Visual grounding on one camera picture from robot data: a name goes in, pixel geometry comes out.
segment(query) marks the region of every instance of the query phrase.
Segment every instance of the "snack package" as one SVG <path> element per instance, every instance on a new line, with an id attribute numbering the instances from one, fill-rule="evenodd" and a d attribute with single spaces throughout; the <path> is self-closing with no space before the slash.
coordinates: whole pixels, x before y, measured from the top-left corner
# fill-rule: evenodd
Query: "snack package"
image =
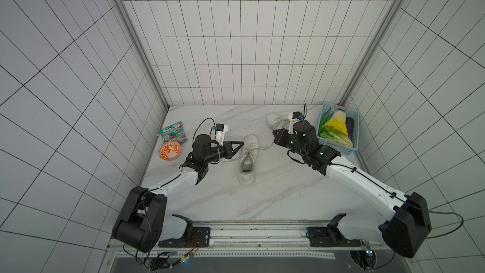
<path id="1" fill-rule="evenodd" d="M 183 131 L 183 126 L 181 121 L 161 129 L 160 135 L 161 135 L 162 143 L 166 143 L 166 142 L 183 143 L 187 140 L 187 137 L 185 137 L 185 132 Z"/>

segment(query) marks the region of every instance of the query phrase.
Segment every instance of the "cabbage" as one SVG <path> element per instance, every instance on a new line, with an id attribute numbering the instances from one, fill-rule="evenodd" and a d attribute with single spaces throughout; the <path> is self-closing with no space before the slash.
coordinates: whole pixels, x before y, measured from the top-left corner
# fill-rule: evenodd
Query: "cabbage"
<path id="1" fill-rule="evenodd" d="M 347 115 L 345 114 L 345 112 L 341 110 L 337 110 L 332 115 L 332 118 L 330 118 L 324 125 L 330 126 L 333 130 L 341 132 L 348 137 L 347 126 L 345 125 L 346 119 L 347 119 Z"/>
<path id="2" fill-rule="evenodd" d="M 333 130 L 329 126 L 324 126 L 324 130 L 320 133 L 320 137 L 333 140 L 337 143 L 340 143 L 349 147 L 354 147 L 352 140 L 350 140 L 347 135 L 341 132 L 338 132 L 336 130 Z"/>

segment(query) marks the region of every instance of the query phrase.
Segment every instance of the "white tile wall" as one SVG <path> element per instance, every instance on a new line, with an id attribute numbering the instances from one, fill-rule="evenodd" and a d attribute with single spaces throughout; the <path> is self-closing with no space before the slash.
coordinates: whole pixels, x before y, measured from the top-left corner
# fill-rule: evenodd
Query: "white tile wall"
<path id="1" fill-rule="evenodd" d="M 0 7 L 0 262 L 5 271 L 97 272 L 140 181 L 161 99 L 114 0 Z M 156 32 L 163 21 L 157 15 Z"/>
<path id="2" fill-rule="evenodd" d="M 405 0 L 346 103 L 363 115 L 359 148 L 371 174 L 465 219 L 423 244 L 424 273 L 485 264 L 484 16 L 477 0 Z M 430 217 L 434 235 L 458 221 Z"/>
<path id="3" fill-rule="evenodd" d="M 124 4 L 169 104 L 252 105 L 338 103 L 391 1 Z"/>

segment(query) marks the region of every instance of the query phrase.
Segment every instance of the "red wire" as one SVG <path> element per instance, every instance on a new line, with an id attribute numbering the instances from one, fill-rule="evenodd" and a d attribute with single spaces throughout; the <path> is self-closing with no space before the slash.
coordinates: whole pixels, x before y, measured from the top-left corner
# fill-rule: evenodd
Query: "red wire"
<path id="1" fill-rule="evenodd" d="M 196 248 L 197 242 L 199 241 L 199 238 L 197 236 L 195 236 L 195 235 L 192 238 L 195 238 L 196 239 L 196 242 L 193 244 L 193 248 L 189 251 L 189 254 L 190 254 L 190 252 L 192 252 Z"/>
<path id="2" fill-rule="evenodd" d="M 194 252 L 194 254 L 195 254 L 195 253 L 197 253 L 197 251 L 199 251 L 199 245 L 200 245 L 200 240 L 199 240 L 199 238 L 198 238 L 197 236 L 195 236 L 195 238 L 196 238 L 197 250 Z"/>

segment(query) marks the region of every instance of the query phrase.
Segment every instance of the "marble floor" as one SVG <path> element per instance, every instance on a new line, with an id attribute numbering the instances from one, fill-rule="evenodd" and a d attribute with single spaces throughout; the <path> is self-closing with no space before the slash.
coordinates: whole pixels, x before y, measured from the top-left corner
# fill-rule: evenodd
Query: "marble floor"
<path id="1" fill-rule="evenodd" d="M 318 124 L 321 105 L 308 106 L 307 110 L 306 119 L 312 125 Z M 182 153 L 173 161 L 159 158 L 161 143 L 157 143 L 142 186 L 156 185 L 178 171 L 191 152 L 194 131 L 207 117 L 229 126 L 226 141 L 243 141 L 253 134 L 258 137 L 260 146 L 265 147 L 273 140 L 265 122 L 266 115 L 294 111 L 302 112 L 303 106 L 172 106 L 163 126 L 182 121 L 188 141 L 182 143 Z M 197 134 L 208 134 L 211 126 L 211 120 L 204 122 Z M 239 161 L 209 165 L 209 172 L 199 184 L 173 200 L 168 198 L 167 214 L 180 214 L 194 221 L 296 221 L 330 220 L 342 212 L 366 216 L 376 213 L 369 203 L 344 185 L 290 160 L 286 150 L 274 144 L 260 151 L 256 159 L 256 178 L 249 186 L 240 185 L 238 181 Z M 355 156 L 349 156 L 349 160 L 356 164 Z"/>

